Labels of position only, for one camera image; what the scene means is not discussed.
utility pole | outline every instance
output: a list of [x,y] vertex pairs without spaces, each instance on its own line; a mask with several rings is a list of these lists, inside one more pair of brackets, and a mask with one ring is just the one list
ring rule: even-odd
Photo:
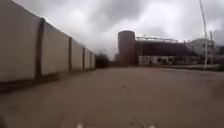
[[143,64],[143,56],[142,56],[142,47],[139,47],[140,48],[140,54],[141,54],[141,66]]
[[212,59],[211,59],[211,64],[212,64],[212,67],[214,68],[214,48],[215,48],[215,45],[214,45],[214,41],[213,41],[213,37],[212,37],[212,31],[209,32],[210,33],[210,37],[211,37],[211,42],[212,42]]
[[[199,0],[199,3],[200,3],[201,14],[202,14],[203,23],[204,23],[205,39],[207,39],[207,28],[206,28],[206,20],[205,20],[203,3],[202,3],[201,0]],[[206,41],[206,44],[205,44],[205,65],[204,65],[205,69],[207,68],[207,63],[208,63],[208,42]]]
[[186,60],[187,60],[187,63],[189,64],[189,53],[188,53],[188,48],[187,48],[187,46],[186,46],[186,42],[185,42],[185,40],[184,40],[184,47],[186,48]]

sky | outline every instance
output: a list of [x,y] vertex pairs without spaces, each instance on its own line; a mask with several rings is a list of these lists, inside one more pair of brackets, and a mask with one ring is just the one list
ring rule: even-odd
[[[117,33],[194,40],[203,38],[198,0],[14,0],[94,52],[113,58]],[[224,0],[202,0],[208,32],[224,45]]]

cylindrical tower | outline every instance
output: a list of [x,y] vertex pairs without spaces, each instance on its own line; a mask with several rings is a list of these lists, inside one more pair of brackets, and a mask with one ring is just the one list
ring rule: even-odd
[[122,31],[118,33],[119,62],[122,65],[136,64],[135,33]]

building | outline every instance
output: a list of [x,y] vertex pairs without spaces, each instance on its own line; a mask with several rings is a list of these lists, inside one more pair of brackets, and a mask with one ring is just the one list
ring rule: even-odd
[[214,56],[216,63],[224,63],[224,46],[215,46],[216,55]]
[[206,43],[208,57],[212,58],[214,43],[210,40],[179,42],[173,39],[135,37],[132,31],[122,31],[118,33],[117,59],[121,65],[199,64],[203,63]]

asphalt road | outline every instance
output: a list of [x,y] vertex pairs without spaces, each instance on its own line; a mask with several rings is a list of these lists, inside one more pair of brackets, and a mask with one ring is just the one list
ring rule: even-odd
[[224,74],[97,70],[1,94],[0,115],[8,128],[223,128]]

